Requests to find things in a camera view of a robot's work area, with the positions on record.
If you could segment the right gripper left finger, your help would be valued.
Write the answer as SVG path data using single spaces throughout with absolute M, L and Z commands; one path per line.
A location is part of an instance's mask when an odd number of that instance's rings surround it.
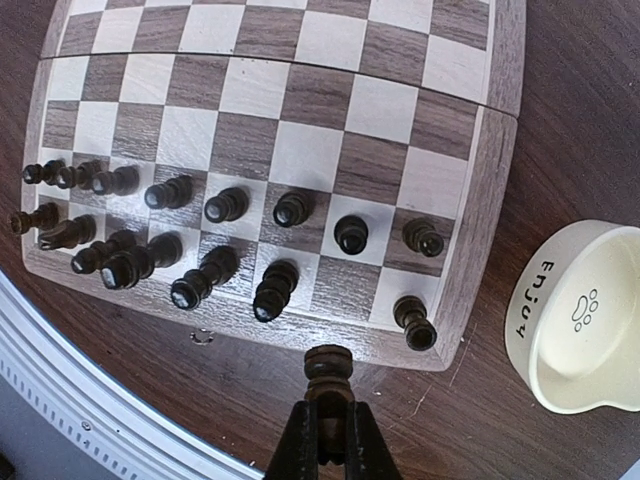
M 317 480 L 318 433 L 317 403 L 296 402 L 263 479 Z

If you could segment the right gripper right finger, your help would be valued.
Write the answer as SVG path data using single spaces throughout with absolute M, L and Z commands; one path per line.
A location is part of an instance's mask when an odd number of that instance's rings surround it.
M 346 479 L 401 479 L 374 415 L 365 402 L 350 402 L 346 414 Z

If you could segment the dark knight chess piece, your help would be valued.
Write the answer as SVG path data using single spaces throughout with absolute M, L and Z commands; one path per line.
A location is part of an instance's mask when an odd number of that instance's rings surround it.
M 347 407 L 355 400 L 352 353 L 334 344 L 314 347 L 305 353 L 304 373 L 309 380 L 304 399 L 317 407 L 318 463 L 343 465 Z

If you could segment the large dark chess piece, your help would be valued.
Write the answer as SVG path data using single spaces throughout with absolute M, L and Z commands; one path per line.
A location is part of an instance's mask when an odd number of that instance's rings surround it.
M 288 260 L 276 260 L 265 270 L 253 299 L 253 313 L 261 323 L 268 323 L 281 315 L 296 289 L 299 271 Z

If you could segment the tall dark chess piece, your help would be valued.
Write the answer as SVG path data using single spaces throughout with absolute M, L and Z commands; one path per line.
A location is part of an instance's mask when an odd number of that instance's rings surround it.
M 156 268 L 177 263 L 182 254 L 183 245 L 176 232 L 159 234 L 146 246 L 134 245 L 111 255 L 100 270 L 103 285 L 109 290 L 133 288 Z

